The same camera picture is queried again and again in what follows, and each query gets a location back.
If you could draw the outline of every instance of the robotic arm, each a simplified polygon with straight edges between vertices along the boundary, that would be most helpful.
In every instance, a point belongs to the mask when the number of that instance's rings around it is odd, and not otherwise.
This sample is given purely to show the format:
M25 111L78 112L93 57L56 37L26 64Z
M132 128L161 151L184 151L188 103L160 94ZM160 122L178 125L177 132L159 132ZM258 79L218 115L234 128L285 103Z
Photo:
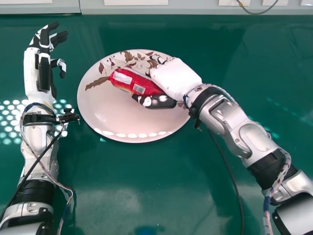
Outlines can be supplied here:
M272 234L269 203L278 206L272 215L282 235L313 235L313 183L291 165L288 152L266 130L248 118L239 104L222 88L203 84L201 78L178 58L157 57L161 65L150 70L152 80L168 96L183 101L189 115L221 136L229 150L242 159L265 196L265 230Z
M0 217L0 235L52 234L54 190L56 186L65 188L56 180L59 136L54 137L54 125L79 120L79 116L66 109L57 117L52 107L57 97L52 68L60 67L61 78L66 74L65 62L50 58L55 47L67 39L66 31L49 36L57 27L55 22L40 29L24 52L24 85L30 103L20 124L25 163L16 193Z

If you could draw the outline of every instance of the robot finger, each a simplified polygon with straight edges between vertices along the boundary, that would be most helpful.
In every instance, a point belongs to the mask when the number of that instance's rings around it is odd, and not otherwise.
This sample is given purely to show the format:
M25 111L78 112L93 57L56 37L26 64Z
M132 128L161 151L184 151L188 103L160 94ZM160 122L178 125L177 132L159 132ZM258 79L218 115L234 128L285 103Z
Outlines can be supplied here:
M50 41L51 41L51 51L53 51L55 49L55 47L59 44L59 43L62 43L64 41L66 41L67 39L67 35L68 35L68 32L67 31L63 31L61 33L54 33L52 34L49 38L50 38Z
M37 35L40 36L42 30L44 30L44 29L46 29L46 30L48 30L48 32L50 32L51 30L56 29L58 26L59 26L59 23L58 23L57 21L56 21L56 22L53 22L53 23L51 23L51 24L46 24L44 27L42 27L41 29L39 29L39 30L37 31Z
M60 77L65 78L66 72L67 72L67 65L62 59L54 59L51 61L51 68L55 68L59 66L60 68Z
M156 95L137 95L133 94L132 99L147 109L173 109L176 106L176 100L165 94Z
M155 68L152 68L152 69L150 69L150 70L148 70L148 71L146 72L146 74L147 74L149 77L151 77L151 71L157 69L158 67L160 67L160 66L162 66L162 65L165 65L165 64L168 63L169 61L173 60L174 57L172 57L172 58L169 59L169 60L168 60L168 59L166 60L166 59L164 59L164 58L161 57L161 56L152 55L152 56L150 56L150 59L157 61L157 62L159 63L159 65L157 65Z
M45 25L44 27L42 27L41 29L39 29L37 31L37 33L35 33L34 37L31 39L29 46L28 47L36 47L39 49L39 42L40 42L40 38L41 38L41 33L43 30L47 30L49 27L49 25Z
M39 46L40 54L45 53L50 55L50 39L49 31L47 29L41 30Z

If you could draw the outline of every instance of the black cable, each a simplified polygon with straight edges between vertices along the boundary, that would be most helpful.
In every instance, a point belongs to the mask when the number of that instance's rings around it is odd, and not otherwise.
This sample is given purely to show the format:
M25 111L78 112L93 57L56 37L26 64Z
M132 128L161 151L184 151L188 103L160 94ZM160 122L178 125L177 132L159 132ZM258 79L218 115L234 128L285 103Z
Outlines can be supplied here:
M262 14L264 14L264 13L267 13L269 10L271 10L271 9L277 4L277 2L278 2L279 0L276 0L276 2L274 2L272 6L270 6L270 7L269 7L268 9L266 9L265 11L261 11L261 12L250 12L250 11L248 11L248 10L245 8L245 6L241 3L240 0L236 0L236 1L237 1L237 3L239 4L239 6L240 6L245 12L247 12L248 14L253 15L253 16L259 16L259 15L262 15Z
M223 160L223 162L224 162L224 164L225 164L225 166L226 166L226 168L227 168L227 171L228 171L228 173L229 173L229 175L230 175L231 181L232 181L232 183L233 183L233 185L234 185L234 189L235 189L236 196L237 196L237 200L238 200L238 204L239 204L240 218L241 218L240 235L244 235L244 234L245 234L245 215L244 215L244 208L243 208L243 204L242 204L242 202L241 202L240 194L239 194L239 192L238 192L238 188L237 188L237 185L236 185L236 182L235 182L234 175L233 175L233 173L231 172L231 169L230 169L230 167L229 167L229 165L228 165L228 162L227 162L227 160L226 160L226 158L225 158L225 155L224 155L224 153L223 153L221 147L220 147L219 144L217 143L217 141L216 141L215 137L213 136L212 132L211 132L210 130L208 130L208 131L209 131L209 134L210 134L210 136L211 136L211 138L212 138L212 141L214 142L215 146L217 147L217 149L218 149L218 151L219 151L219 153L220 153L220 155L221 155L221 157L222 157L222 160Z
M37 160L34 162L34 164L31 166L31 168L29 169L29 171L25 174L24 178L22 179L22 181L20 182L20 184L18 185L18 187L15 190L15 193L13 194L13 196L11 197L10 201L8 202L8 204L6 205L6 207L4 208L1 217L0 217L0 222L2 221L3 217L4 217L4 213L5 210L11 206L12 202L14 201L16 195L19 193L19 191L22 189L22 187L24 186L27 178L29 177L30 173L34 170L34 168L36 167L37 163L41 160L41 158L43 158L43 156L45 155L45 153L49 150L49 148L55 143L55 141L57 141L57 139L61 136L62 131L52 139L51 143L45 148L45 150L42 152L42 154L37 158Z

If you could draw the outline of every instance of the white panel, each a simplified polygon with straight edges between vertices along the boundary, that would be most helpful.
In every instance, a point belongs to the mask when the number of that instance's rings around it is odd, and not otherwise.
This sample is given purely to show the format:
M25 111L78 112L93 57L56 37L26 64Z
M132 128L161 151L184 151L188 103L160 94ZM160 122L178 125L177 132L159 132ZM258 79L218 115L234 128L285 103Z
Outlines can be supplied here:
M105 6L104 0L80 0L82 14L182 14L182 15L246 15L238 5L219 6L217 0L169 0L166 6ZM251 0L249 10L264 11L263 0ZM289 0L287 6L271 9L267 15L313 15L313 7L300 6L301 0Z
M244 6L250 5L250 0L240 0ZM219 0L219 6L239 6L236 0Z
M0 0L0 4L45 4L52 0Z
M168 0L104 0L105 6L168 5Z
M313 0L302 0L301 6L313 6Z
M276 0L263 0L263 6L272 6ZM279 0L275 6L287 6L288 0Z

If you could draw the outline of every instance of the barcode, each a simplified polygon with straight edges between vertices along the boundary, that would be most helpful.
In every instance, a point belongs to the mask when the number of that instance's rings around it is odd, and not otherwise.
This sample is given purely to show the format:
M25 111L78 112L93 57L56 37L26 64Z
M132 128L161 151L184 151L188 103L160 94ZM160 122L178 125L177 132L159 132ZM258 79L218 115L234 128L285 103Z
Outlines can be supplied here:
M140 94L144 94L146 89L140 85L134 84L133 90L139 92Z

